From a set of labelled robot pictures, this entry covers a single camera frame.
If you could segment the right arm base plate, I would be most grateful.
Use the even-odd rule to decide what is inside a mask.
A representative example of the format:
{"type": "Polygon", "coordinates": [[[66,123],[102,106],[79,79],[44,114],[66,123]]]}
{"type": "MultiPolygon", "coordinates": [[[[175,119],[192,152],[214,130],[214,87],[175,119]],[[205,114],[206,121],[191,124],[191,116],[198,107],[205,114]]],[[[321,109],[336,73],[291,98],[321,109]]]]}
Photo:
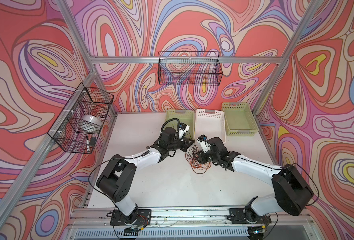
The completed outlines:
{"type": "Polygon", "coordinates": [[[227,220],[232,224],[269,225],[272,223],[269,215],[258,216],[252,209],[245,208],[230,208],[227,220]]]}

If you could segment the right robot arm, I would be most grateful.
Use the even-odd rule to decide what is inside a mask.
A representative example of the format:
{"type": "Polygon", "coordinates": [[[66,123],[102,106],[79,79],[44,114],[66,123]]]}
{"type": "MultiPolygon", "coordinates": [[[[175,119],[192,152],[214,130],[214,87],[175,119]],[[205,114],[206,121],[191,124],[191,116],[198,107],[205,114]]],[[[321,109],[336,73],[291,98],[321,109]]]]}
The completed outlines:
{"type": "Polygon", "coordinates": [[[199,163],[211,162],[225,170],[258,179],[273,188],[272,194],[254,197],[242,209],[242,221],[254,224],[270,213],[285,212],[299,216],[313,198],[314,192],[293,165],[283,167],[252,160],[238,152],[228,151],[218,138],[198,137],[201,150],[196,153],[199,163]]]}

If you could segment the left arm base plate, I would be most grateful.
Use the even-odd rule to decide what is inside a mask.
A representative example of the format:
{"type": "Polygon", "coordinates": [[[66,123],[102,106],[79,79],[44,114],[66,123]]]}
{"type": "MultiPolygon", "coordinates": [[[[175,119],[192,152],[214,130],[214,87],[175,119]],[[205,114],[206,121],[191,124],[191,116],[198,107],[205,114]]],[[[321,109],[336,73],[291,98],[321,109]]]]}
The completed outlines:
{"type": "Polygon", "coordinates": [[[151,209],[135,209],[129,216],[124,215],[119,210],[114,210],[107,214],[111,217],[111,226],[147,226],[151,223],[152,210],[151,209]]]}

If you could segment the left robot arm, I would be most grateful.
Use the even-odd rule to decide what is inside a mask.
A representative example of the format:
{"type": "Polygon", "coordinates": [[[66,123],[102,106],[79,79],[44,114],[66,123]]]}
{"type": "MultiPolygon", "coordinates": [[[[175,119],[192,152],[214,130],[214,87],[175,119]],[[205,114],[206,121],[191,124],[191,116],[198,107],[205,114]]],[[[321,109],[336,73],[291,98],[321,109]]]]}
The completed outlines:
{"type": "Polygon", "coordinates": [[[178,118],[164,122],[156,141],[143,153],[129,157],[113,156],[97,179],[96,186],[116,206],[122,216],[133,218],[138,205],[129,196],[135,173],[174,157],[176,151],[186,152],[194,140],[187,137],[190,126],[178,118]]]}

